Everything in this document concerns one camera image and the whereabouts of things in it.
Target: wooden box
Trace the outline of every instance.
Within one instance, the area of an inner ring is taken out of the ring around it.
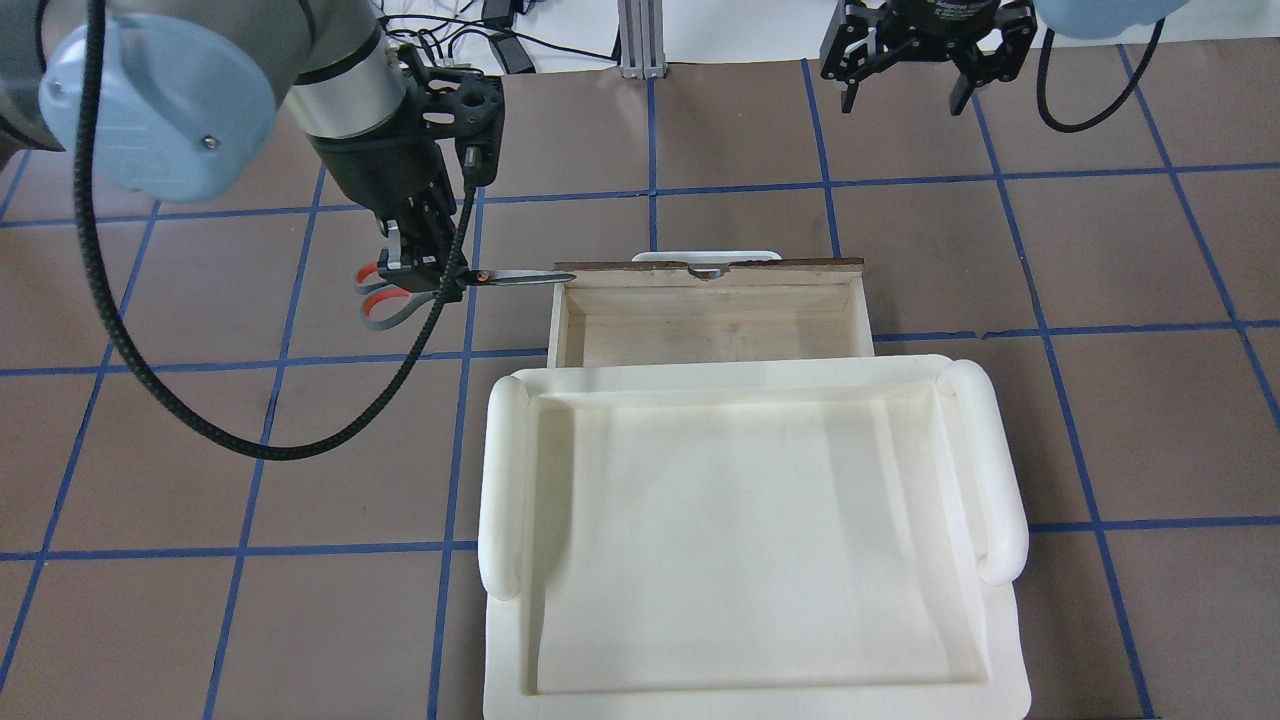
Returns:
[[[557,269],[549,368],[874,355],[861,259]]]

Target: black cable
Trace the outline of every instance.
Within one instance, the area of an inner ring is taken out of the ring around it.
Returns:
[[[1115,99],[1111,105],[1107,105],[1105,110],[1093,115],[1083,123],[1062,123],[1053,117],[1053,113],[1048,110],[1048,94],[1046,88],[1048,87],[1048,56],[1053,53],[1053,37],[1057,36],[1052,29],[1044,32],[1044,47],[1041,50],[1039,72],[1036,74],[1036,104],[1039,108],[1041,119],[1044,124],[1056,129],[1057,132],[1083,132],[1089,128],[1097,127],[1103,120],[1110,118],[1120,109],[1121,105],[1129,100],[1133,91],[1138,87],[1138,81],[1142,79],[1143,73],[1147,72],[1147,65],[1151,64],[1151,58],[1156,54],[1156,46],[1160,45],[1160,33],[1165,29],[1165,20],[1161,19],[1156,23],[1155,29],[1151,32],[1151,40],[1147,42],[1147,50],[1142,54],[1142,61],[1138,63],[1138,68],[1133,72],[1133,77],[1129,78],[1129,85],[1125,86],[1124,91],[1119,97]]]
[[[383,27],[385,28],[387,23],[389,23],[392,20],[449,20],[449,19],[451,18],[447,18],[444,15],[429,15],[429,14],[422,14],[422,13],[399,13],[399,14],[394,14],[394,15],[383,15],[383,17],[378,18],[378,22],[383,23]],[[465,26],[465,27],[475,27],[475,28],[488,27],[481,20],[463,20],[461,18],[453,18],[452,22],[457,23],[460,26]],[[456,36],[462,35],[463,32],[466,32],[466,31],[460,29],[460,31],[454,32],[453,36],[448,37],[447,40],[449,40],[452,42],[456,38]],[[616,63],[617,61],[613,58],[611,58],[609,55],[603,55],[600,53],[591,53],[590,50],[582,50],[580,47],[568,47],[568,46],[564,46],[564,45],[556,45],[554,42],[548,42],[545,40],[534,37],[531,35],[526,35],[524,32],[516,32],[513,29],[504,29],[502,32],[504,32],[507,35],[515,35],[516,37],[518,37],[521,40],[527,40],[529,42],[532,42],[535,45],[541,45],[543,47],[550,47],[552,50],[559,50],[561,53],[572,53],[575,55],[582,55],[582,56],[586,56],[586,58],[595,58],[598,60],[607,60],[609,63]]]
[[[76,200],[76,229],[79,234],[81,258],[84,261],[84,275],[88,278],[88,287],[90,293],[93,296],[93,305],[97,307],[99,318],[102,320],[102,325],[106,328],[106,333],[111,338],[111,343],[115,345],[115,348],[119,351],[124,364],[128,365],[129,372],[133,373],[133,377],[142,383],[142,387],[147,388],[160,405],[169,410],[169,413],[173,413],[173,415],[182,420],[188,428],[216,442],[227,450],[262,460],[301,460],[303,457],[320,455],[321,452],[326,452],[347,442],[355,437],[356,433],[365,429],[365,427],[369,425],[369,423],[372,421],[372,419],[376,418],[384,407],[387,407],[392,397],[394,397],[397,391],[399,391],[401,386],[404,384],[404,379],[408,378],[408,374],[417,363],[417,359],[422,355],[422,348],[426,347],[428,338],[431,337],[431,331],[435,328],[435,323],[440,318],[444,302],[440,297],[438,297],[431,305],[431,311],[428,314],[426,322],[422,324],[422,331],[417,334],[417,340],[413,341],[413,346],[410,348],[404,361],[401,363],[399,369],[396,370],[396,375],[392,377],[387,388],[384,388],[383,392],[374,398],[364,413],[347,424],[347,427],[326,438],[292,447],[262,445],[233,436],[188,407],[180,398],[178,398],[178,396],[173,393],[173,391],[169,389],[168,386],[164,384],[164,382],[160,380],[159,377],[156,377],[147,361],[143,360],[142,354],[138,352],[137,346],[133,343],[133,338],[129,336],[129,332],[124,328],[124,322],[120,319],[120,310],[115,304],[115,299],[111,296],[111,287],[106,278],[106,266],[102,263],[102,249],[99,245],[97,237],[97,218],[93,211],[92,173],[93,136],[95,129],[97,128],[97,111],[102,92],[102,47],[105,45],[105,40],[106,1],[88,0],[88,28],[84,37],[84,92],[81,99],[79,119],[76,128],[76,155],[73,164],[74,179],[72,181],[72,192]],[[445,277],[451,277],[452,272],[461,266],[462,242],[466,237],[467,223],[471,219],[471,209],[475,205],[475,187],[466,187],[462,213],[458,217],[457,233],[453,236],[453,245],[449,247],[449,258],[445,263]]]

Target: open drawer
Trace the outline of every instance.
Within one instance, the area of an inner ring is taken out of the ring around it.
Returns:
[[[549,368],[874,355],[860,259],[556,268]]]
[[[494,387],[488,720],[1014,720],[1027,521],[941,356],[522,370]]]

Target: blue tape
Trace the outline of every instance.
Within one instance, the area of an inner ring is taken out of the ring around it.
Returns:
[[[1129,61],[1129,54],[1125,53],[1124,46],[1116,45],[1116,53],[1120,54],[1120,61],[1124,64],[1125,73],[1133,77],[1133,64]],[[1156,141],[1156,149],[1160,151],[1160,159],[1165,163],[1169,179],[1174,183],[1174,192],[1178,195],[1178,202],[1183,206],[1183,214],[1187,215],[1187,224],[1192,228],[1192,234],[1196,237],[1196,245],[1199,246],[1201,255],[1204,258],[1204,266],[1208,268],[1208,273],[1213,278],[1213,286],[1217,287],[1217,293],[1222,299],[1222,306],[1226,307],[1226,314],[1231,318],[1235,332],[1240,337],[1240,345],[1244,347],[1244,355],[1249,360],[1249,366],[1252,368],[1253,377],[1258,383],[1258,389],[1262,391],[1262,398],[1267,404],[1267,410],[1271,411],[1271,421],[1277,429],[1280,429],[1280,402],[1276,401],[1276,393],[1271,387],[1271,382],[1267,380],[1267,374],[1262,368],[1258,352],[1253,347],[1253,341],[1249,340],[1248,329],[1244,323],[1240,322],[1235,301],[1231,299],[1231,292],[1226,287],[1226,281],[1222,278],[1217,261],[1213,259],[1213,251],[1210,249],[1208,241],[1204,238],[1204,232],[1201,229],[1199,220],[1196,218],[1196,210],[1192,208],[1190,200],[1187,197],[1187,191],[1183,188],[1183,181],[1178,177],[1178,170],[1174,168],[1172,158],[1169,155],[1165,140],[1160,135],[1160,127],[1156,124],[1156,117],[1152,114],[1151,106],[1147,104],[1147,96],[1142,92],[1140,86],[1134,88],[1133,95],[1138,100],[1138,105],[1142,108],[1143,117],[1147,118],[1147,127],[1151,129],[1151,136]]]
[[[1041,340],[1044,345],[1044,355],[1048,359],[1050,374],[1053,378],[1053,388],[1057,392],[1059,405],[1062,409],[1062,419],[1066,423],[1068,438],[1071,442],[1071,455],[1075,457],[1076,470],[1080,475],[1080,488],[1084,492],[1084,502],[1089,509],[1089,519],[1094,524],[1093,537],[1098,543],[1098,555],[1102,560],[1102,569],[1107,578],[1107,589],[1111,593],[1111,605],[1115,609],[1116,621],[1120,626],[1120,637],[1124,642],[1125,655],[1129,659],[1129,671],[1133,676],[1134,691],[1146,717],[1153,717],[1151,694],[1147,691],[1147,678],[1142,670],[1142,660],[1138,656],[1138,646],[1133,638],[1133,629],[1129,625],[1129,611],[1124,605],[1124,594],[1120,592],[1120,580],[1116,577],[1115,564],[1111,560],[1111,548],[1107,543],[1106,533],[1097,528],[1101,521],[1097,498],[1093,495],[1093,482],[1089,478],[1089,469],[1084,461],[1084,450],[1080,446],[1080,437],[1076,430],[1075,418],[1071,413],[1071,402],[1066,395],[1066,384],[1062,380],[1062,372],[1057,363],[1057,354],[1053,350],[1053,340],[1048,332],[1048,323],[1044,320],[1044,309],[1041,304],[1039,291],[1036,288],[1036,275],[1032,273],[1030,261],[1027,259],[1027,249],[1023,245],[1021,231],[1018,227],[1018,218],[1014,214],[1012,201],[1009,197],[1009,187],[1000,169],[1000,159],[996,155],[996,146],[991,140],[991,129],[987,126],[986,114],[982,110],[982,100],[973,99],[974,114],[978,118],[978,128],[982,131],[983,143],[987,146],[987,155],[991,159],[991,169],[996,177],[996,187],[1000,190],[1000,201],[1005,209],[1005,218],[1009,222],[1009,232],[1012,236],[1014,249],[1023,265],[1023,275],[1027,279],[1027,290],[1030,292],[1032,309],[1036,313],[1036,325],[1039,329]]]
[[[151,205],[151,214],[147,215],[147,225],[142,232],[142,240],[138,242],[138,250],[133,256],[133,265],[129,269],[129,279],[124,286],[124,293],[118,304],[120,316],[123,318],[129,309],[129,301],[133,297],[133,287],[137,284],[138,274],[142,270],[142,263],[147,254],[147,247],[151,245],[151,233],[155,231],[156,217],[160,213],[160,202],[156,201]],[[93,410],[97,407],[97,398],[102,393],[102,382],[106,379],[106,368],[111,360],[111,352],[115,348],[110,342],[102,350],[102,359],[99,361],[96,377],[93,378],[93,389],[90,391],[88,402],[84,406],[84,414],[81,416],[79,428],[76,430],[76,439],[72,442],[70,456],[67,459],[67,466],[63,470],[61,482],[58,486],[58,495],[54,498],[54,507],[49,515],[49,523],[45,525],[45,537],[40,544],[40,552],[36,556],[35,566],[31,571],[31,579],[27,583],[27,592],[23,593],[22,605],[18,607],[18,618],[14,620],[13,632],[9,634],[9,644],[5,646],[4,660],[0,660],[0,692],[4,692],[4,685],[9,679],[9,669],[13,666],[13,656],[18,651],[18,641],[22,639],[22,630],[27,624],[27,614],[31,611],[31,603],[36,597],[36,588],[40,585],[40,575],[44,571],[45,561],[49,557],[50,550],[54,543],[54,536],[58,533],[58,521],[61,519],[63,507],[67,505],[67,496],[70,493],[72,478],[76,475],[76,468],[79,464],[81,451],[84,448],[84,438],[88,434],[90,421],[93,419]]]
[[[325,170],[321,167],[316,176],[315,190],[311,195],[311,208],[307,214],[307,228],[302,234],[302,249],[298,252],[298,264],[293,274],[293,290],[289,295],[289,311],[284,319],[284,331],[280,333],[280,352],[276,356],[275,380],[271,384],[271,398],[266,405],[266,416],[262,419],[262,433],[259,442],[266,443],[271,439],[271,428],[275,424],[275,410],[280,398],[280,389],[284,387],[285,360],[289,356],[289,345],[293,336],[293,322],[298,311],[298,297],[302,293],[302,281],[307,269],[307,255],[311,251],[311,237],[315,233],[316,213],[320,208],[320,195],[324,191]],[[232,582],[227,591],[227,606],[223,610],[223,623],[218,633],[218,647],[214,651],[214,667],[209,675],[209,689],[205,693],[204,720],[214,716],[214,705],[218,702],[218,687],[223,676],[223,665],[227,661],[227,644],[230,641],[232,620],[236,616],[236,601],[239,597],[239,584],[244,575],[244,557],[248,548],[250,536],[253,529],[253,514],[257,510],[257,496],[262,487],[262,471],[266,466],[264,460],[253,464],[253,478],[250,482],[248,498],[244,502],[244,519],[241,523],[239,546],[236,552],[236,565],[232,568]]]
[[[827,202],[827,233],[831,236],[831,256],[844,258],[840,247],[840,228],[836,223],[836,201],[831,193],[831,165],[827,159],[827,141],[822,135],[822,117],[818,114],[818,97],[813,91],[813,74],[809,70],[809,60],[800,60],[800,72],[804,74],[804,91],[809,96],[809,119],[813,122],[813,137],[818,143],[818,169],[822,172],[822,192]]]

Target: white tray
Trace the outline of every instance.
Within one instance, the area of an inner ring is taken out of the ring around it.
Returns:
[[[1023,717],[1027,521],[941,356],[522,370],[489,404],[488,720]]]

